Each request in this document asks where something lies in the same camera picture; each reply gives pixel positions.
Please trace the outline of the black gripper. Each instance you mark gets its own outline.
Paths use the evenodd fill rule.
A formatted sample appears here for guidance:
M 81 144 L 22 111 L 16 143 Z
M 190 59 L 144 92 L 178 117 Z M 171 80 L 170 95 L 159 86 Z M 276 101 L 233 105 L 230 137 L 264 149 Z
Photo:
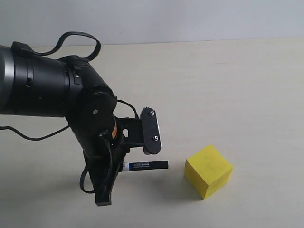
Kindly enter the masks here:
M 97 206 L 112 204 L 115 179 L 124 169 L 124 158 L 132 148 L 143 147 L 146 155 L 158 154 L 162 148 L 156 111 L 145 107 L 140 117 L 117 117 L 114 137 L 108 132 L 101 132 L 96 137 L 97 148 L 101 151 L 92 155 L 84 152 L 83 178 L 89 175 L 93 189 L 83 189 L 83 192 L 94 194 Z

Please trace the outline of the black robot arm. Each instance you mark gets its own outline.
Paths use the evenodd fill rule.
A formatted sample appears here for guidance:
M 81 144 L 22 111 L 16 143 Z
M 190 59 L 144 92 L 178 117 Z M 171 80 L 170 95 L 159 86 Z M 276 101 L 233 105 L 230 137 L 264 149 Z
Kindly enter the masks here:
M 90 57 L 51 59 L 15 42 L 0 48 L 0 112 L 5 115 L 63 117 L 83 149 L 86 175 L 98 206 L 111 204 L 111 192 L 131 148 L 158 154 L 161 140 L 156 111 L 146 107 L 119 118 L 113 91 L 90 65 Z

